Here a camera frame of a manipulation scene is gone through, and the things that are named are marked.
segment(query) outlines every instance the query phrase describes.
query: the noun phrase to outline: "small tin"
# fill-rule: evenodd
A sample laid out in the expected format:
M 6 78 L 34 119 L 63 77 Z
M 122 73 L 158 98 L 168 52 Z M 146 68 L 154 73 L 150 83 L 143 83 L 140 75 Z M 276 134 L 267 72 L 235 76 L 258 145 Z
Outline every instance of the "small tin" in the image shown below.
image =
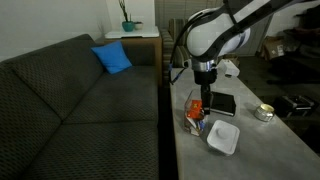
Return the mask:
M 274 116 L 274 108 L 268 104 L 261 104 L 254 114 L 261 121 L 270 121 Z

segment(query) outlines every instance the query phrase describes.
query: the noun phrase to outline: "gray table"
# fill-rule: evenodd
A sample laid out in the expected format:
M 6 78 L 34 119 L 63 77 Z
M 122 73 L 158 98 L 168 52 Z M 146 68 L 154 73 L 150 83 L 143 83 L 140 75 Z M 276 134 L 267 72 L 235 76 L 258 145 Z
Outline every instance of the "gray table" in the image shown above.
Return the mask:
M 180 69 L 174 69 L 172 77 Z M 320 179 L 320 158 L 278 117 L 270 122 L 255 118 L 254 111 L 262 101 L 238 78 L 227 78 L 218 72 L 211 90 L 232 94 L 237 104 L 234 117 L 211 113 L 200 137 L 183 130 L 184 103 L 194 83 L 193 72 L 186 70 L 171 85 L 174 136 L 180 179 Z M 207 135 L 216 120 L 237 126 L 240 136 L 231 156 L 212 150 Z

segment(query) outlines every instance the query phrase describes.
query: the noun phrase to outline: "orange object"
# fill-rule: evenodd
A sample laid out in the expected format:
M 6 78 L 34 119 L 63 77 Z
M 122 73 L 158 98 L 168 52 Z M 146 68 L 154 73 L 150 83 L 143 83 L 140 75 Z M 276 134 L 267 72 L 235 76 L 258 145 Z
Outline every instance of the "orange object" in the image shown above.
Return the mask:
M 192 100 L 190 109 L 187 113 L 187 117 L 192 118 L 192 119 L 203 119 L 202 115 L 202 101 L 201 100 Z

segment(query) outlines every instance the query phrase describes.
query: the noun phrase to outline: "blue pillow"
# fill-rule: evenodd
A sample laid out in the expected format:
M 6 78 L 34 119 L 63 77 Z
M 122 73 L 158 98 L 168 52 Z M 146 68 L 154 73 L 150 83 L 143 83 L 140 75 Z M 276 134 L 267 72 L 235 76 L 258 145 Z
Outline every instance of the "blue pillow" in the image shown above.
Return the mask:
M 132 66 L 123 51 L 120 41 L 115 41 L 101 47 L 93 47 L 91 49 L 98 56 L 110 74 L 120 72 Z

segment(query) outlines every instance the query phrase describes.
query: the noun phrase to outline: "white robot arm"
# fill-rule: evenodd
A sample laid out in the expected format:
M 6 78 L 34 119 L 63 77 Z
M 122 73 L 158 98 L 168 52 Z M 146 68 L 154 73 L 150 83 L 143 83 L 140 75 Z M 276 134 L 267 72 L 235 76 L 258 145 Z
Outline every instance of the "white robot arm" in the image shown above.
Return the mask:
M 187 49 L 191 55 L 195 83 L 201 85 L 202 109 L 205 114 L 210 113 L 210 84 L 216 80 L 217 57 L 245 44 L 253 24 L 300 1 L 224 0 L 220 8 L 205 9 L 189 18 L 176 41 L 187 32 Z

